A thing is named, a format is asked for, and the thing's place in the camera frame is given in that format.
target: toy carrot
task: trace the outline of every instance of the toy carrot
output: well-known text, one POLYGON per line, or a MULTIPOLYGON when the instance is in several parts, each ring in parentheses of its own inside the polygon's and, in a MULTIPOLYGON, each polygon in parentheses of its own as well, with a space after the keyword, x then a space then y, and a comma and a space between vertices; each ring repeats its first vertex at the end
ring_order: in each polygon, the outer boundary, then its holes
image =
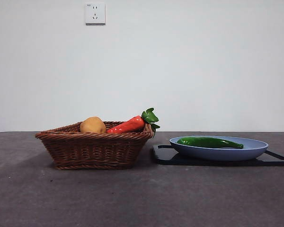
POLYGON ((154 108, 149 108, 146 111, 143 111, 141 116, 135 116, 130 120, 117 125, 109 130, 108 133, 124 133, 124 132, 134 132, 144 127, 145 123, 151 125, 151 129, 153 132, 156 132, 156 129, 160 128, 160 126, 154 124, 154 122, 158 122, 159 119, 152 112, 154 108))

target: tabletop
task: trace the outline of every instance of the tabletop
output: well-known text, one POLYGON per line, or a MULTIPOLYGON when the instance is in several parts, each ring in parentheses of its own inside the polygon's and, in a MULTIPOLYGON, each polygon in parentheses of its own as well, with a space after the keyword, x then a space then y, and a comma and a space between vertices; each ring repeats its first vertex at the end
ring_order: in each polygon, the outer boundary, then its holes
POLYGON ((36 132, 0 132, 0 227, 284 227, 284 166, 167 166, 152 147, 186 135, 264 141, 284 132, 162 132, 126 170, 57 170, 36 132))

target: electrical outlet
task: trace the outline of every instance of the electrical outlet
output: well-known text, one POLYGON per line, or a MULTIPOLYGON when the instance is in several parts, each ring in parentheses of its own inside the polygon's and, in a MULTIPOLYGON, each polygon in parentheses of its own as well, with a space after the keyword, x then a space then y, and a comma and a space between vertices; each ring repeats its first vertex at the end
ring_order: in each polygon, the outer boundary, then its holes
POLYGON ((105 4, 88 2, 85 4, 85 24, 105 24, 105 4))

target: blue plate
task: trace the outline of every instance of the blue plate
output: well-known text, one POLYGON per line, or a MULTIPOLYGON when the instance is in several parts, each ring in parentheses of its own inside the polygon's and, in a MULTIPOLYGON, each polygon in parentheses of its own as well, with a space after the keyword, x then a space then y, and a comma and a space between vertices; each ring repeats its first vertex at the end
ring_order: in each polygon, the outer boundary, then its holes
POLYGON ((202 158, 214 161, 245 161, 262 155, 268 148, 268 144, 259 140, 252 140, 239 137, 228 136, 181 136, 169 140, 173 149, 179 154, 202 158), (212 137, 223 140, 229 140, 235 143, 242 143, 243 149, 235 148, 201 148, 188 145, 177 144, 177 141, 183 137, 212 137))

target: plate rim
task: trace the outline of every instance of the plate rim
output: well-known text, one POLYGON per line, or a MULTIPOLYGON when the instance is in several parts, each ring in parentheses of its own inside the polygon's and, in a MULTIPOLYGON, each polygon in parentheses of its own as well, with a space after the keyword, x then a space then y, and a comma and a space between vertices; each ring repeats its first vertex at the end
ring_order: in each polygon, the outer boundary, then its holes
POLYGON ((169 139, 169 142, 177 144, 177 145, 180 145, 180 146, 185 146, 185 147, 189 147, 189 148, 198 148, 198 149, 200 148, 200 149, 204 149, 204 150, 208 150, 208 149, 214 149, 214 150, 256 150, 256 149, 265 149, 265 148, 268 148, 268 146, 269 146, 268 143, 260 141, 260 140, 243 138, 243 137, 233 137, 233 136, 207 136, 207 135, 178 136, 178 137, 174 137, 174 138, 169 139), (265 146, 259 147, 259 148, 242 148, 242 149, 237 149, 237 148, 203 148, 203 147, 196 147, 196 146, 189 146, 189 145, 179 144, 179 143, 171 141, 171 140, 173 140, 175 138, 183 138, 183 137, 225 137, 225 138, 236 138, 236 139, 253 140, 253 141, 261 142, 261 143, 264 143, 265 146))

